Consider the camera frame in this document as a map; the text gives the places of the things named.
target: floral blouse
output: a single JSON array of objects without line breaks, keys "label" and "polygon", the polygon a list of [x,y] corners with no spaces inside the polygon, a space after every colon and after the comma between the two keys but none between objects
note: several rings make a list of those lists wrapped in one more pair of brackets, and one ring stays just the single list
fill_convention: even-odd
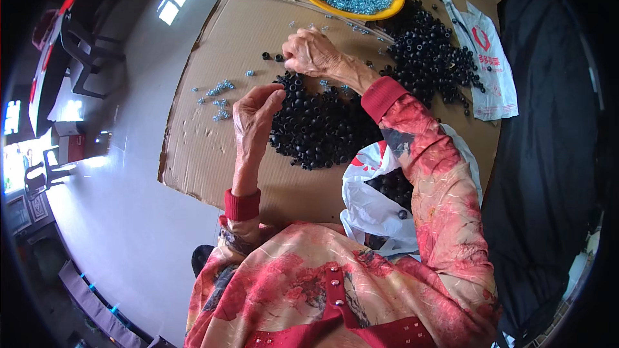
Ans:
[{"label": "floral blouse", "polygon": [[383,258],[342,226],[259,224],[260,192],[226,193],[194,284],[185,347],[483,347],[500,316],[477,191],[452,139],[396,81],[361,104],[415,186],[421,262]]}]

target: plastic chair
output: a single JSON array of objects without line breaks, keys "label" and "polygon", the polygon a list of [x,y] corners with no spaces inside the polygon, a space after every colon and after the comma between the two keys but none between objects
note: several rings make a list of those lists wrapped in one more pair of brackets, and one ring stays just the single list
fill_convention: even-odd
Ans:
[{"label": "plastic chair", "polygon": [[[58,182],[57,180],[65,176],[69,176],[71,173],[68,170],[59,170],[62,166],[51,166],[48,159],[48,153],[53,150],[43,151],[43,161],[35,166],[28,167],[24,174],[24,190],[26,197],[29,200],[41,194],[41,192],[50,189],[52,186],[63,184],[64,182]],[[39,168],[43,168],[43,173],[39,174],[31,179],[28,178],[28,174]]]},{"label": "plastic chair", "polygon": [[[74,41],[73,35],[79,39],[78,43]],[[123,61],[125,56],[123,53],[97,46],[95,44],[97,41],[120,43],[117,39],[89,33],[81,24],[71,18],[70,12],[64,14],[60,28],[60,42],[63,49],[73,57],[69,66],[73,93],[104,99],[105,94],[84,89],[84,83],[89,74],[97,74],[100,70],[100,67],[95,65],[95,60],[97,58],[111,58]]]}]

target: tiled floor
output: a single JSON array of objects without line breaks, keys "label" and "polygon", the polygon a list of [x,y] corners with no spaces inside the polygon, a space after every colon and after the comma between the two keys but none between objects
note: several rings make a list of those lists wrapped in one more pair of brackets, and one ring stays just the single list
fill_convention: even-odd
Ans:
[{"label": "tiled floor", "polygon": [[[217,238],[219,210],[157,181],[170,105],[191,47],[217,0],[186,0],[172,24],[158,17],[162,0],[120,0],[102,27],[124,41],[126,62],[105,65],[87,82],[104,101],[63,89],[59,108],[82,101],[89,151],[48,197],[77,266],[137,326],[182,346],[194,282],[191,253]],[[112,133],[109,150],[96,146]]]}]

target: white plastic bag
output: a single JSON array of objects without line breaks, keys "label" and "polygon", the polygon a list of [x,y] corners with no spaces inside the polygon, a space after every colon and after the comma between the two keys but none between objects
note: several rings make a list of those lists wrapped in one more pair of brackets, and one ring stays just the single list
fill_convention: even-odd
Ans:
[{"label": "white plastic bag", "polygon": [[[464,139],[449,125],[441,125],[445,133],[453,138],[462,157],[470,164],[481,207],[482,187],[479,183],[477,161]],[[407,219],[399,219],[398,212],[404,208],[364,183],[399,167],[400,163],[383,140],[359,151],[342,177],[342,198],[346,209],[340,213],[340,220],[346,235],[360,244],[365,243],[366,233],[388,237],[388,241],[378,250],[383,256],[414,253],[419,250],[413,215],[408,212]]]},{"label": "white plastic bag", "polygon": [[443,3],[450,19],[457,19],[454,32],[460,46],[473,51],[478,67],[476,74],[486,89],[485,93],[471,89],[473,116],[484,121],[517,116],[518,99],[511,66],[492,19],[468,2],[468,12],[459,12],[452,0],[443,0]]}]

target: woman's right hand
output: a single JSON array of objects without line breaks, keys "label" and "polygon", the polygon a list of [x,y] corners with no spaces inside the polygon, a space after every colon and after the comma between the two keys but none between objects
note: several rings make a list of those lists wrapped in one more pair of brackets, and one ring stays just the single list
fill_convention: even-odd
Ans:
[{"label": "woman's right hand", "polygon": [[363,94],[380,75],[359,58],[344,54],[316,28],[298,29],[282,45],[287,69],[312,77],[329,77]]}]

